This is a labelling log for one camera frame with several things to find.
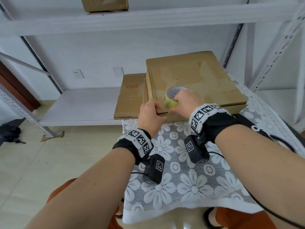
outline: yellow tape roll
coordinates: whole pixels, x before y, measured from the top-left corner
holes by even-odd
[[[180,90],[187,90],[187,88],[182,86],[174,86],[166,90],[165,105],[168,109],[178,106],[178,102],[174,101],[173,98],[178,94]]]

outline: shelf board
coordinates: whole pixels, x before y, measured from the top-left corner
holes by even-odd
[[[84,13],[0,23],[0,37],[286,21],[293,18],[299,6],[297,2],[271,2],[87,15]]]
[[[120,88],[65,91],[40,120],[43,126],[121,125],[114,120]]]
[[[265,101],[291,127],[299,131],[299,127],[302,126],[299,125],[297,128],[293,122],[296,89],[256,91],[255,94]],[[305,98],[303,100],[302,116],[301,122],[305,123]]]

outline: brown door frame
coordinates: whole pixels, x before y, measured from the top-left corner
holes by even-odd
[[[41,106],[38,100],[1,61],[0,83],[31,112]]]

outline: wall switch plate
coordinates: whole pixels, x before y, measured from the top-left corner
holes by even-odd
[[[116,66],[112,68],[114,76],[115,77],[123,77],[124,76],[124,71],[123,71],[123,67],[121,66]]]
[[[72,70],[72,74],[74,76],[74,79],[84,79],[83,73],[80,69],[74,69]]]

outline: floral lace pattern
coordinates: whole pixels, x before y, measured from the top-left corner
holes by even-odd
[[[304,147],[280,117],[243,84],[234,82],[248,99],[248,106],[240,114],[265,132],[284,139],[297,154],[305,157]],[[137,127],[137,122],[137,119],[123,120],[123,133]],[[164,124],[154,136],[151,155],[158,153],[165,159],[162,182],[150,186],[143,182],[142,175],[131,175],[125,191],[124,223],[144,221],[178,207],[222,206],[248,213],[262,210],[221,156],[211,153],[210,160],[204,164],[190,161],[183,142],[190,134],[194,133],[189,123],[180,121]],[[209,152],[221,154],[212,142],[205,146]],[[135,172],[144,169],[142,163],[134,167]]]

